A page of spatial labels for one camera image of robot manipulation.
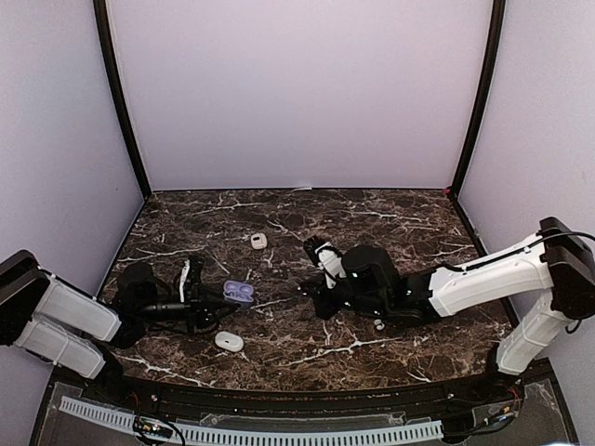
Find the purple blue charging case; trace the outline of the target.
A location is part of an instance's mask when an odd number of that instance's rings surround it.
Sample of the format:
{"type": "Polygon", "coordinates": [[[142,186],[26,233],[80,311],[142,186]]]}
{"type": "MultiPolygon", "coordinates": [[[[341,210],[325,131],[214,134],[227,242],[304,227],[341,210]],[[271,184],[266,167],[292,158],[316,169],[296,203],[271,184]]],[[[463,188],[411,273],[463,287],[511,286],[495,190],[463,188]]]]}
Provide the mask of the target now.
{"type": "Polygon", "coordinates": [[[251,307],[254,303],[254,287],[251,284],[237,281],[226,281],[223,285],[223,297],[226,302],[241,307],[251,307]]]}

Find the white charging case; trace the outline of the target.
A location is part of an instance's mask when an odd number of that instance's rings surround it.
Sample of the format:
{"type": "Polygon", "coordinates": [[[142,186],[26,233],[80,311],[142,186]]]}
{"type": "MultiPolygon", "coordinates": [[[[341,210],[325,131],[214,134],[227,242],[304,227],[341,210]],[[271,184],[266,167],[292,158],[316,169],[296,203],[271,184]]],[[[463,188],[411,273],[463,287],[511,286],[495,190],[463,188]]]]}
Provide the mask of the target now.
{"type": "Polygon", "coordinates": [[[215,344],[218,348],[236,353],[243,350],[245,341],[237,334],[221,331],[215,335],[215,344]]]}

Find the beige earbud charging case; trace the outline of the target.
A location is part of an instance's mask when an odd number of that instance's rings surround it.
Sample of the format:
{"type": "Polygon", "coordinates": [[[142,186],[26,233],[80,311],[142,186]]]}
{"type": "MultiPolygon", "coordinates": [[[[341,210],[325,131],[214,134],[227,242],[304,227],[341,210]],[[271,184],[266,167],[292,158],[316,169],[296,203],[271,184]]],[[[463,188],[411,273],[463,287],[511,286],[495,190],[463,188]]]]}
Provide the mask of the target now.
{"type": "Polygon", "coordinates": [[[255,250],[263,250],[268,246],[268,239],[264,233],[255,233],[250,237],[251,246],[255,250]]]}

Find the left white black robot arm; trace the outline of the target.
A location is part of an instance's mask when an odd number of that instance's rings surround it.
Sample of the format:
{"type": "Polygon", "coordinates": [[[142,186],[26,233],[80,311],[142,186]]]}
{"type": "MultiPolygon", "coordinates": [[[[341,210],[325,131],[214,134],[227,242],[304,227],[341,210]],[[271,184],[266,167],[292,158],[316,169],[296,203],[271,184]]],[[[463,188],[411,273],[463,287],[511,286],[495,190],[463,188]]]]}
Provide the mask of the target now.
{"type": "Polygon", "coordinates": [[[216,291],[203,284],[203,266],[201,257],[189,256],[167,283],[151,265],[133,263],[118,276],[112,301],[104,303],[20,250],[1,264],[1,343],[95,380],[106,401],[125,404],[130,383],[108,369],[111,359],[99,343],[131,348],[149,327],[167,331],[173,322],[184,322],[189,334],[209,333],[222,318],[252,304],[252,285],[227,281],[216,291]]]}

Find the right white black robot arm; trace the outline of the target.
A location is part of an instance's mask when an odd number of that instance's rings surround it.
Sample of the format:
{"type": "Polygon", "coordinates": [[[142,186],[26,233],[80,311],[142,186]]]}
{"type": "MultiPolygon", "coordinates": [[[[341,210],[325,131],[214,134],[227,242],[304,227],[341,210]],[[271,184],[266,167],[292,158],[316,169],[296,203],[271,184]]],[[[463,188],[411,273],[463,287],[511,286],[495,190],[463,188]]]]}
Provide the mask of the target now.
{"type": "Polygon", "coordinates": [[[341,310],[397,328],[415,328],[452,317],[503,297],[538,291],[540,297],[501,341],[491,369],[474,384],[474,394],[493,403],[509,390],[561,331],[594,315],[593,236],[572,231],[558,218],[540,222],[538,232],[511,247],[461,264],[402,275],[388,252],[357,245],[340,252],[312,236],[303,243],[323,277],[299,286],[315,314],[329,320],[341,310]]]}

